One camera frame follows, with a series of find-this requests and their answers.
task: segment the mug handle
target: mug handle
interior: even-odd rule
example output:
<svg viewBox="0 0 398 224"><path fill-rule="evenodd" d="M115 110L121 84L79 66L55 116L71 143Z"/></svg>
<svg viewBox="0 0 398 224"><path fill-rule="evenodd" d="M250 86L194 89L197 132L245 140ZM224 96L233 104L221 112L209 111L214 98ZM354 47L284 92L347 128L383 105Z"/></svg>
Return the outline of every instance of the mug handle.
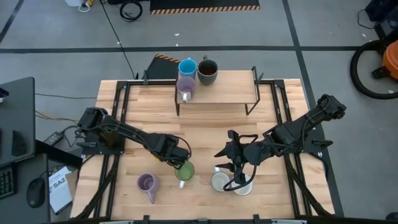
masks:
<svg viewBox="0 0 398 224"><path fill-rule="evenodd" d="M151 204L155 204L155 194L152 192L148 192L149 201Z"/></svg>
<svg viewBox="0 0 398 224"><path fill-rule="evenodd" d="M184 188L184 185L185 185L185 181L181 180L181 181L180 181L180 188L183 189L183 188Z"/></svg>

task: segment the wooden shelf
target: wooden shelf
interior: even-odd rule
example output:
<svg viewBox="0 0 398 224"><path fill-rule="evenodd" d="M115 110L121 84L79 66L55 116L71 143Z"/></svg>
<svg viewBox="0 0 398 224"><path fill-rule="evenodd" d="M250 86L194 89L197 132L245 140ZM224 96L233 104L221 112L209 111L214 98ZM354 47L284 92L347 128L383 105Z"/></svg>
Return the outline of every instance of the wooden shelf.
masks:
<svg viewBox="0 0 398 224"><path fill-rule="evenodd" d="M252 70L220 70L209 86L203 85L196 75L192 99L184 103L177 93L177 104L255 104L254 75Z"/></svg>

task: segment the gray floor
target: gray floor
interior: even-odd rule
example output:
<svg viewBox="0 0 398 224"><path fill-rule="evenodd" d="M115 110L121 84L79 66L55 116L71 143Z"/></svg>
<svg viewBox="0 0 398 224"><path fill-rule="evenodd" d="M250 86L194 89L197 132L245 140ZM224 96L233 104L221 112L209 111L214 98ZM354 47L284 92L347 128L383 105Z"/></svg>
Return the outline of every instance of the gray floor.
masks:
<svg viewBox="0 0 398 224"><path fill-rule="evenodd" d="M0 27L18 0L0 1ZM359 46L377 39L373 30L356 24L356 14L369 0L289 0L301 46ZM175 47L259 45L293 46L282 0L260 0L261 10L176 15L149 15L136 22L121 20L116 6L105 5L125 47ZM102 7L95 2L90 12L80 13L64 1L25 0L1 49L65 49L119 47ZM146 69L155 54L199 60L216 60L222 69L248 69L253 65L264 78L301 78L294 51L174 51L128 52L135 73ZM397 100L377 101L359 94L349 79L353 52L304 52L315 98L335 95L347 107L341 121L323 126L334 141L330 156L343 210L347 217L384 218L398 211ZM380 58L363 55L359 73L372 90L386 93L398 87L374 82L369 71ZM22 77L36 79L36 92L68 96L96 96L100 80L131 79L122 53L0 54L0 83ZM94 100L67 100L36 96L36 109L50 116L79 119ZM37 139L72 123L37 119ZM71 150L65 142L59 145Z"/></svg>

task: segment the wooden table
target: wooden table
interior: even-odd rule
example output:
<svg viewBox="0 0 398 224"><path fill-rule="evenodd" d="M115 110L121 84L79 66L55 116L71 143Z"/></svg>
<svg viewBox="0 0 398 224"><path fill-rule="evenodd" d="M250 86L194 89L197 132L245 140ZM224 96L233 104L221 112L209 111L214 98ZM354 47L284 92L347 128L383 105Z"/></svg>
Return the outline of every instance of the wooden table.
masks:
<svg viewBox="0 0 398 224"><path fill-rule="evenodd" d="M99 88L96 106L109 113L116 82L102 81ZM285 85L292 118L297 119L308 111L301 82L290 79L285 80ZM181 105L181 114L177 116L173 85L132 86L126 123L147 132L170 133L186 139L192 147L190 161L195 166L195 175L184 189L179 189L172 167L154 159L141 145L127 140L119 163L112 219L142 220L143 215L150 215L151 220L252 219L253 214L259 214L260 218L293 218L283 158L267 159L257 168L253 191L247 196L219 193L210 185L214 165L228 162L226 157L213 157L229 141L227 130L261 135L277 124L271 88L260 85L260 93L261 101L249 116L243 110L244 105ZM333 213L322 163L308 154L302 154L301 159L308 188ZM71 217L78 215L97 191L102 161L103 156L95 156L82 167ZM246 166L245 173L251 174L252 168ZM137 177L145 172L157 175L161 181L154 205L136 187ZM304 211L301 193L296 189L300 211Z"/></svg>

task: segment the black metal frame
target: black metal frame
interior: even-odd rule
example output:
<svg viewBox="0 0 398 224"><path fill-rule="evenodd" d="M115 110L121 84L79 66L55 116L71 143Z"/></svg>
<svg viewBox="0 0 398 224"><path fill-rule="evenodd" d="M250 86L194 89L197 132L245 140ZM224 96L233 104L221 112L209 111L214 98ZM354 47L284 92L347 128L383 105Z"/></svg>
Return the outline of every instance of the black metal frame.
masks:
<svg viewBox="0 0 398 224"><path fill-rule="evenodd" d="M272 98L274 101L274 108L275 108L275 114L277 118L278 124L282 124L282 115L280 112L280 106L279 106L279 100L277 96L277 88L280 89L281 95L282 95L282 101L284 104L284 109L286 113L286 118L288 120L292 120L291 113L290 113L290 107L289 107L289 102L287 101L287 94L285 90L285 85L283 80L258 80L257 79L257 74L256 74L256 68L253 67L256 75L256 85L257 85L257 93L259 95L259 85L270 85L271 87L271 93L272 93ZM123 107L122 107L122 113L121 113L121 121L125 122L126 120L126 112L127 112L127 106L128 106L128 101L129 101L129 90L131 86L136 86L136 85L175 85L176 80L134 80L134 81L119 81L117 84L116 88L116 93L114 97L114 103L113 103L113 110L112 110L112 116L115 118L116 113L118 110L118 103L119 103L119 96L121 94L121 90L124 88L124 99L123 99ZM117 155L114 157L114 162L116 162L117 166L119 165L119 158L120 156ZM103 183L103 179L106 175L106 171L108 169L108 161L109 161L109 156L105 155L104 156L104 161L103 161L103 166L101 170L101 177L100 177L100 182ZM290 162L290 157L289 155L284 157L285 165L287 166L287 161ZM296 168L297 168L297 173L299 177L301 178L302 181L305 182L304 180L304 174L302 170L302 165L301 165L301 160L300 156L297 154L295 155L295 161L296 161ZM110 183L109 187L109 195L108 195L108 202L106 206L106 216L108 220L111 219L111 212L112 212L112 206L113 206L113 198L114 198L114 192L116 188L116 178L117 175L114 176L114 179ZM300 218L303 217L300 215L300 210L299 210L299 203L297 199L297 193L295 190L295 185L294 181L291 178L290 175L287 174L287 178L289 181L289 190L290 190L290 197L292 199L292 207L294 211L295 218ZM306 215L311 215L311 207L309 205L308 200L306 199L306 196L303 194L303 199L304 199L304 204L305 204L305 211ZM100 207L101 207L101 201L98 202L97 207L95 208L95 213L94 217L98 218L100 215ZM254 218L252 220L156 220L156 221L151 221L156 222L156 223L181 223L181 222L194 222L194 223L271 223L273 220L270 219L260 219L258 215L254 215ZM149 216L144 216L144 219L142 221L140 220L135 220L134 223L148 223L149 222Z"/></svg>
<svg viewBox="0 0 398 224"><path fill-rule="evenodd" d="M252 67L252 73L253 73L253 79L254 79L254 91L256 94L256 102L254 103L253 107L249 110L248 109L248 104L245 103L244 104L244 109L246 110L246 115L249 115L251 113L251 111L257 106L257 104L260 102L260 89L259 89L259 80L262 78L262 74L260 76L260 78L257 77L257 69L256 66ZM177 116L180 116L180 104L177 103L177 95L178 95L178 90L177 90L177 86L175 86L174 89L174 103L175 103L175 110L177 112Z"/></svg>

